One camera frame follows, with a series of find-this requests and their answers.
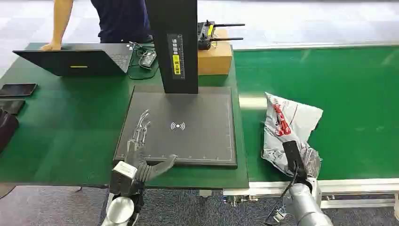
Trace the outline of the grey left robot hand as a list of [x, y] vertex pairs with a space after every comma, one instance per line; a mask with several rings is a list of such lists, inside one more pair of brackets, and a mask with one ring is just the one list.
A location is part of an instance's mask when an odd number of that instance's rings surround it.
[[149, 165], [145, 159], [145, 139], [151, 123], [148, 119], [150, 110], [146, 109], [139, 117], [133, 135], [127, 141], [127, 153], [124, 162], [135, 167], [137, 172], [134, 179], [140, 182], [150, 181], [171, 169], [177, 159], [172, 154], [169, 158], [156, 165]]

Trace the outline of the dark right robot hand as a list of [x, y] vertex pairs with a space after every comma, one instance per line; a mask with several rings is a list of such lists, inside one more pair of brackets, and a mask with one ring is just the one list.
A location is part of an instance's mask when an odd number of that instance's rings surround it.
[[283, 150], [285, 152], [288, 168], [294, 174], [294, 182], [305, 184], [312, 189], [311, 183], [307, 180], [307, 171], [305, 169], [304, 163], [302, 161], [300, 151], [296, 141], [287, 141], [282, 143]]

